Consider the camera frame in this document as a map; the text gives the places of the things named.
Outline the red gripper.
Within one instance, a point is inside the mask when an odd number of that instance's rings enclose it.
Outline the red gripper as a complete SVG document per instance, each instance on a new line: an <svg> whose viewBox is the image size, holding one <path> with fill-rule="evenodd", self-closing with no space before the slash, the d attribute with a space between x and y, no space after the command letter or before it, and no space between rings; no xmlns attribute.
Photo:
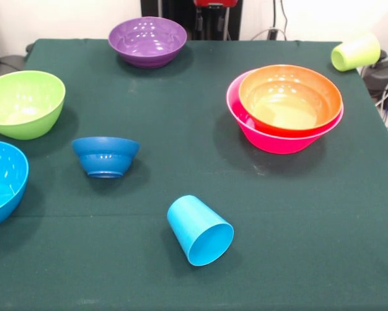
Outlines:
<svg viewBox="0 0 388 311"><path fill-rule="evenodd" d="M223 32L225 25L225 9L235 7L238 0L193 0L196 6L196 31L203 30L203 16L200 7L206 6L220 6L218 11L218 19L216 22L216 29L218 32Z"/></svg>

